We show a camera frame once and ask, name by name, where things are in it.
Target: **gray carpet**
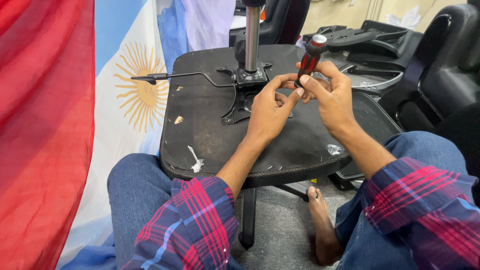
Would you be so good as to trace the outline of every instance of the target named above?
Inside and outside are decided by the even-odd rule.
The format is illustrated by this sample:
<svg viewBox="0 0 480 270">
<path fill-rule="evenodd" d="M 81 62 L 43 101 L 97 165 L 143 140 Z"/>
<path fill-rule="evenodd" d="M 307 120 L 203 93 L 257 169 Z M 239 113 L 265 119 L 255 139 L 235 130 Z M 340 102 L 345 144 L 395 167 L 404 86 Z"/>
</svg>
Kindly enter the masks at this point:
<svg viewBox="0 0 480 270">
<path fill-rule="evenodd" d="M 318 179 L 317 184 L 301 183 L 320 189 L 333 223 L 336 209 L 355 195 L 354 191 L 337 190 L 326 178 Z M 241 232 L 242 207 L 240 193 L 235 205 L 240 222 L 238 233 Z M 275 187 L 262 187 L 257 189 L 256 209 L 255 245 L 246 251 L 236 239 L 231 249 L 234 259 L 246 269 L 335 269 L 336 264 L 320 267 L 315 263 L 309 240 L 315 235 L 315 229 L 308 204 L 302 199 Z"/>
</svg>

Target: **plaid shirt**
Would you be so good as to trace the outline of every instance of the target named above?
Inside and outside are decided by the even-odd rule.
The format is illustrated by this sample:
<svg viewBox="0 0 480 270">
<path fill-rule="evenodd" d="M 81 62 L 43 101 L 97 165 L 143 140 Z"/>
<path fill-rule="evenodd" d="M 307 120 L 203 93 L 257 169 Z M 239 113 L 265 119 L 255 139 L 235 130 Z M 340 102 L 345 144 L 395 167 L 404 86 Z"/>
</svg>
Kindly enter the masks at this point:
<svg viewBox="0 0 480 270">
<path fill-rule="evenodd" d="M 402 158 L 366 182 L 363 214 L 378 233 L 402 238 L 420 269 L 480 268 L 476 180 Z M 172 199 L 138 234 L 123 269 L 226 269 L 237 227 L 220 178 L 174 179 Z"/>
</svg>

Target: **red screwdriver handle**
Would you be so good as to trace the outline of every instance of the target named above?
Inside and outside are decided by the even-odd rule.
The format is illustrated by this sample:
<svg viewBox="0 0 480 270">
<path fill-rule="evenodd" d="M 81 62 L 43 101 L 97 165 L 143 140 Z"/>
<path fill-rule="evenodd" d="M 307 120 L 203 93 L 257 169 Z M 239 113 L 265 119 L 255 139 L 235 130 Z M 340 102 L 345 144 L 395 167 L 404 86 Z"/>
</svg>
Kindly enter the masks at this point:
<svg viewBox="0 0 480 270">
<path fill-rule="evenodd" d="M 298 79 L 295 81 L 295 87 L 303 87 L 300 83 L 300 77 L 303 75 L 311 75 L 322 53 L 328 50 L 326 46 L 327 38 L 323 35 L 314 35 L 307 44 L 305 55 L 301 60 L 301 66 L 298 74 Z"/>
</svg>

